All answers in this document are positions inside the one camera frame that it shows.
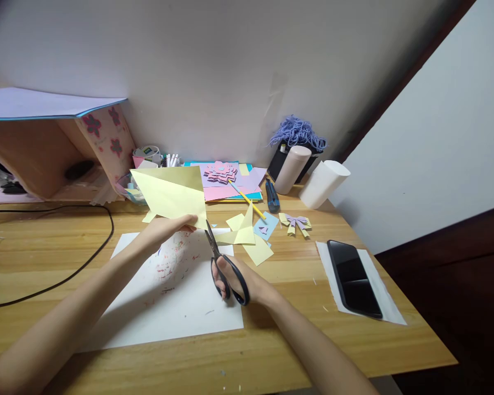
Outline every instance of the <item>yellow paper scrap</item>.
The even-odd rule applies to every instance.
[[[254,244],[254,228],[252,227],[252,203],[243,216],[239,214],[229,220],[227,224],[233,229],[232,232],[215,235],[217,242],[226,244]]]
[[[152,213],[177,218],[198,216],[195,227],[207,228],[205,195],[199,166],[130,170]]]
[[[255,233],[253,234],[255,245],[244,244],[243,248],[245,248],[245,251],[249,254],[254,264],[259,266],[260,263],[269,259],[274,252],[267,244],[265,244],[265,241],[260,236]]]
[[[227,221],[227,224],[234,231],[239,229],[240,226],[239,224],[241,224],[243,220],[244,220],[243,214],[238,214],[237,216],[229,219]],[[274,252],[267,244],[265,244],[265,241],[260,236],[258,236],[255,233],[253,233],[253,235],[255,242],[254,245],[244,244],[243,248],[245,248],[245,252],[249,254],[254,264],[258,266],[260,265],[260,263],[269,259],[274,254]]]
[[[125,191],[127,191],[129,194],[132,195],[139,195],[141,192],[139,192],[139,189],[127,189],[125,188]]]
[[[147,215],[144,216],[142,222],[144,222],[144,223],[150,223],[152,221],[152,219],[154,219],[154,218],[155,218],[155,214],[152,213],[152,211],[149,211],[147,213]]]
[[[281,223],[283,223],[286,226],[289,226],[289,228],[287,229],[287,236],[295,234],[295,228],[298,227],[302,231],[302,235],[304,235],[304,237],[309,237],[309,233],[306,231],[306,229],[311,230],[311,228],[312,228],[311,222],[309,221],[309,218],[304,217],[306,219],[307,223],[305,223],[304,228],[301,229],[298,225],[296,225],[294,227],[290,226],[291,223],[287,220],[285,213],[278,213],[278,217],[280,217]]]
[[[242,176],[249,175],[249,169],[247,168],[247,163],[240,163],[239,168],[240,168],[240,174]]]

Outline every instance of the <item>black container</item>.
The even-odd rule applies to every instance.
[[[280,152],[280,146],[282,144],[285,144],[285,153]],[[297,145],[302,145],[306,148],[309,148],[311,150],[311,157],[307,160],[306,165],[300,172],[298,178],[295,181],[295,184],[298,184],[302,181],[302,177],[309,170],[309,168],[314,163],[316,158],[318,158],[320,154],[324,152],[324,151],[317,151],[310,144],[297,144]],[[284,165],[285,159],[287,159],[287,154],[289,153],[290,149],[291,147],[288,146],[285,142],[280,141],[278,143],[276,152],[274,153],[273,159],[271,160],[271,163],[269,164],[269,168],[267,169],[267,172],[269,173],[273,181],[276,181],[276,179],[278,178],[278,175],[280,174],[280,170],[282,170],[282,166]]]

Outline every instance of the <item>pencil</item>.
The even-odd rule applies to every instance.
[[[231,185],[233,186],[233,188],[236,190],[236,192],[238,192],[238,193],[239,193],[239,194],[240,194],[240,195],[241,195],[241,196],[245,199],[245,201],[246,201],[247,203],[249,203],[249,204],[251,204],[251,203],[252,203],[252,202],[249,200],[249,198],[248,198],[247,196],[245,196],[245,195],[242,193],[242,191],[240,191],[240,190],[238,189],[238,187],[237,187],[236,185],[234,185],[234,183],[233,183],[231,180],[229,180],[229,182],[231,183]],[[256,208],[256,206],[255,206],[255,205],[252,205],[252,207],[254,208],[254,210],[258,213],[258,215],[259,215],[262,219],[266,219],[266,218],[265,218],[265,215],[263,215],[263,214],[260,212],[260,210],[258,210],[258,208]]]

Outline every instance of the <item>person's left hand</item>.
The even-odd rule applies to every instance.
[[[197,215],[187,214],[179,218],[154,218],[144,230],[137,235],[131,244],[146,252],[150,252],[152,255],[156,252],[161,244],[166,242],[175,232],[190,232],[196,230],[191,223],[195,223],[198,220]]]

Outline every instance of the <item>phone screen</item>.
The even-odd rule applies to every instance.
[[[382,318],[357,249],[349,244],[329,240],[328,250],[344,306],[356,313]]]

